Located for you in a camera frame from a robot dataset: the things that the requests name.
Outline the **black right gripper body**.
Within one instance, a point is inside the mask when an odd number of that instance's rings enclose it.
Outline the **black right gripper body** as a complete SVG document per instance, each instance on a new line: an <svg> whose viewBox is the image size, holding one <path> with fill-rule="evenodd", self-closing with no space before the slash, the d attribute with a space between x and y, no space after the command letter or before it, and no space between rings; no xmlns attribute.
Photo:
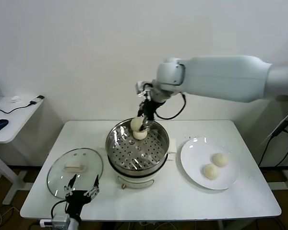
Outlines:
<svg viewBox="0 0 288 230"><path fill-rule="evenodd" d="M154 120L154 114L156 110L162 105L162 103L155 102L153 100L145 99L143 102L143 113L147 120Z"/></svg>

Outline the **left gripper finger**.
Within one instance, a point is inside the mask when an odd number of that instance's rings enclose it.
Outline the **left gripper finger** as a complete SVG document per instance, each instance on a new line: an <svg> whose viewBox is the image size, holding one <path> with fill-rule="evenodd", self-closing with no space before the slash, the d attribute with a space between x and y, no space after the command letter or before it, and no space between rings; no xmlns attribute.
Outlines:
<svg viewBox="0 0 288 230"><path fill-rule="evenodd" d="M65 196L68 196L72 192L75 180L76 174L69 180L68 184L64 186Z"/></svg>
<svg viewBox="0 0 288 230"><path fill-rule="evenodd" d="M92 189L86 192L86 196L90 198L95 198L98 193L99 193L99 176L97 175Z"/></svg>

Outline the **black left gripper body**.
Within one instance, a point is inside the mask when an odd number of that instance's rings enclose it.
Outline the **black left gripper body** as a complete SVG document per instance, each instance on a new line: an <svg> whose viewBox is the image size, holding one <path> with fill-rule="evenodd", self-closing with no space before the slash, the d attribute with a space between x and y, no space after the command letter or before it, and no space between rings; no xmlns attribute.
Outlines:
<svg viewBox="0 0 288 230"><path fill-rule="evenodd" d="M84 205L91 202L91 197L85 195L87 191L71 191L66 195L68 203L66 213L72 219L81 219L80 214Z"/></svg>

